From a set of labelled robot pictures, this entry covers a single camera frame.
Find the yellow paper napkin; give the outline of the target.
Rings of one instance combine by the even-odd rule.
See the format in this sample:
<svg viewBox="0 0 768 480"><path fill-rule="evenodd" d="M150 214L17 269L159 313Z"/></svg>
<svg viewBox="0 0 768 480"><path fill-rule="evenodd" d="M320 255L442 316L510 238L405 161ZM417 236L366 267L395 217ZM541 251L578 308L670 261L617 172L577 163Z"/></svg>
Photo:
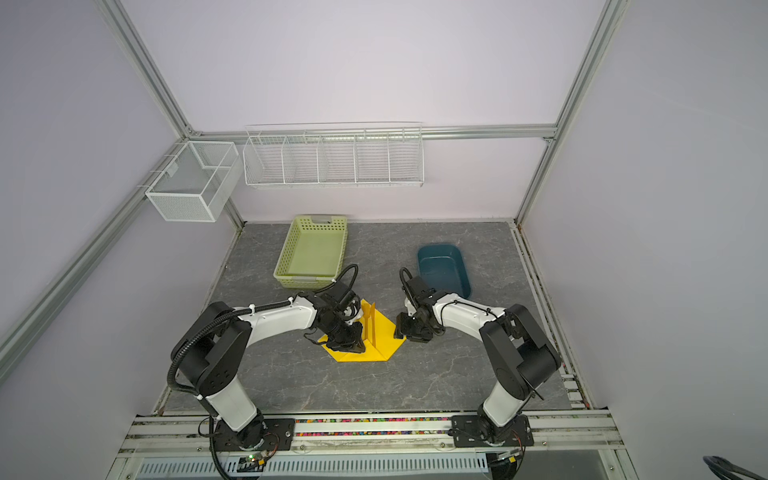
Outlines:
<svg viewBox="0 0 768 480"><path fill-rule="evenodd" d="M362 353L341 352L322 348L338 363L387 362L404 344L404 338L396 338L396 324L383 315L376 304L361 302L361 313L354 325L362 326Z"/></svg>

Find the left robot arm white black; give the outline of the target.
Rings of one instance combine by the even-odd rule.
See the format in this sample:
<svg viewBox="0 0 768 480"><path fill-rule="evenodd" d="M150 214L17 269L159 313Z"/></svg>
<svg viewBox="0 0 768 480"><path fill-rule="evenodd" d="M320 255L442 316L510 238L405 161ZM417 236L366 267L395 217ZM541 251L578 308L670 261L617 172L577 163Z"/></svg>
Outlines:
<svg viewBox="0 0 768 480"><path fill-rule="evenodd" d="M248 347L273 336L302 330L314 345L362 354L362 301L353 291L359 266L342 269L332 282L280 302L232 308L209 304L172 349L169 389L191 395L212 418L209 434L230 435L242 450L261 447L264 416L246 393L238 371Z"/></svg>

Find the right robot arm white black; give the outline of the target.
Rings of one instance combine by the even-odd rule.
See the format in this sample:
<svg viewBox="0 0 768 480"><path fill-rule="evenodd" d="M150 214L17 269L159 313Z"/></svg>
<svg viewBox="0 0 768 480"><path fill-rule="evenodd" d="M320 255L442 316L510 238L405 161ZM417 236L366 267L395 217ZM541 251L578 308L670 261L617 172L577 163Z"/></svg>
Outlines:
<svg viewBox="0 0 768 480"><path fill-rule="evenodd" d="M405 267L399 280L406 310L397 316L395 338L428 343L449 328L459 330L481 341L495 375L496 384L477 412L451 419L454 444L531 446L522 410L563 364L531 312L521 304L491 307L438 291Z"/></svg>

